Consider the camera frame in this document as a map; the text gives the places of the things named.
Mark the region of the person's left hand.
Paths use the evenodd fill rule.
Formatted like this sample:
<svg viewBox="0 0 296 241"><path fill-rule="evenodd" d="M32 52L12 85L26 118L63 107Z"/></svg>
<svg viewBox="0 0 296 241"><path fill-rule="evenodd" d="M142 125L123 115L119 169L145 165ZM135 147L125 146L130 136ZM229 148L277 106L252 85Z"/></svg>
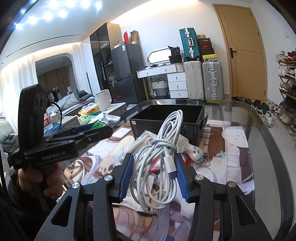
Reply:
<svg viewBox="0 0 296 241"><path fill-rule="evenodd" d="M61 177L62 167L60 163L55 163L54 172L46 179L48 187L43 191L46 197L57 199L63 194L63 179ZM23 191L33 193L33 185L43 181L42 173L38 170L27 168L18 169L18 182Z"/></svg>

